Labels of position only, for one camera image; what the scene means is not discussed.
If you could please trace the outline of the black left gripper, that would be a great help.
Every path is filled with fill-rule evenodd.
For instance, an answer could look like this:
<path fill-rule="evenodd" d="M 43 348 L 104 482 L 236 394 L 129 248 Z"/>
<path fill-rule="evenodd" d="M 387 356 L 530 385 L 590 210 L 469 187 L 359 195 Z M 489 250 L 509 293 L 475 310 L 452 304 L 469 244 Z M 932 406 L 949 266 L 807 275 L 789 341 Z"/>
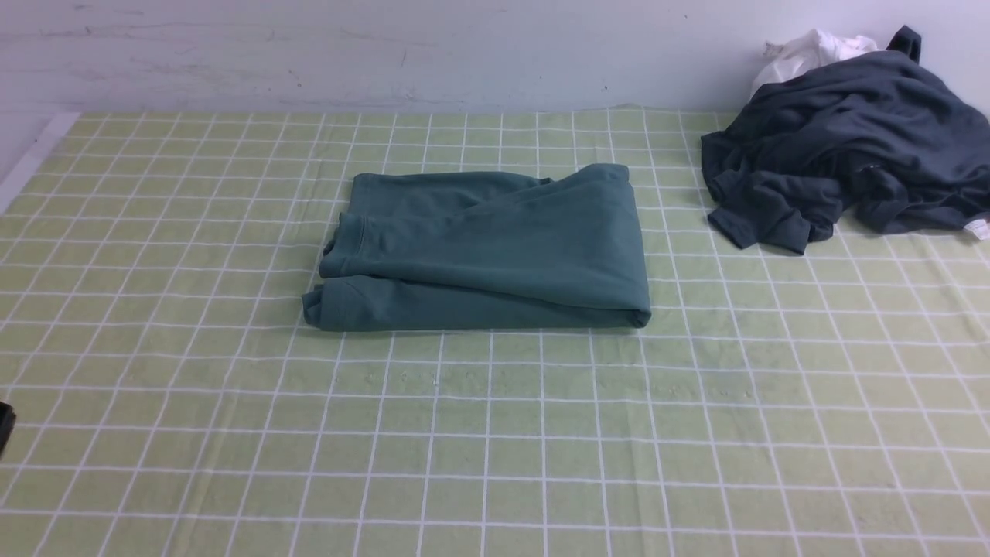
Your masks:
<path fill-rule="evenodd" d="M 15 409 L 6 402 L 0 403 L 0 455 L 3 456 L 15 428 Z"/>

